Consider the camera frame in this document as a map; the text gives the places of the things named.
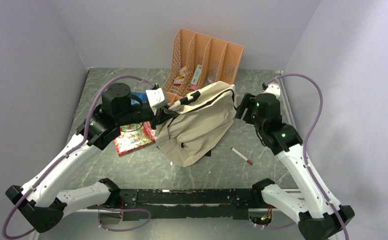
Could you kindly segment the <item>beige canvas backpack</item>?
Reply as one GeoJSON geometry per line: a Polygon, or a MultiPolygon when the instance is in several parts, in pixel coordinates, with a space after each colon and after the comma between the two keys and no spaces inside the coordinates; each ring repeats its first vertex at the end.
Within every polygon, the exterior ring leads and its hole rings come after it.
{"type": "Polygon", "coordinates": [[[170,111],[177,115],[157,126],[157,147],[174,164],[188,167],[209,156],[236,114],[236,87],[215,82],[176,101],[170,111]]]}

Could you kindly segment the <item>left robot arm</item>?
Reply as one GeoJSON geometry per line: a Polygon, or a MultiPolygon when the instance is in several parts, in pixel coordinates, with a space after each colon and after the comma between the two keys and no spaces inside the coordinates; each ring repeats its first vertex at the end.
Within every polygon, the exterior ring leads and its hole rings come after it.
{"type": "Polygon", "coordinates": [[[6,190],[13,203],[12,212],[20,212],[32,231],[44,233],[65,216],[87,207],[120,209],[120,188],[108,178],[74,190],[64,190],[63,186],[74,171],[120,135],[122,126],[162,118],[169,103],[166,92],[154,84],[146,95],[147,100],[143,101],[127,84],[105,84],[64,149],[30,181],[6,190]]]}

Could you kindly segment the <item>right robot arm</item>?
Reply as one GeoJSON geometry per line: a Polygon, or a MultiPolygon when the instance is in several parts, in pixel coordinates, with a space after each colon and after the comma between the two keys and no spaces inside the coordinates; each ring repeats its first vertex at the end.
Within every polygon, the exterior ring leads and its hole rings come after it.
{"type": "Polygon", "coordinates": [[[355,216],[325,185],[306,152],[306,142],[297,130],[282,121],[280,89],[270,84],[263,93],[245,93],[235,117],[253,125],[260,143],[286,167],[303,198],[298,199],[267,178],[253,185],[252,202],[257,207],[275,207],[297,226],[306,240],[331,240],[346,232],[355,216]]]}

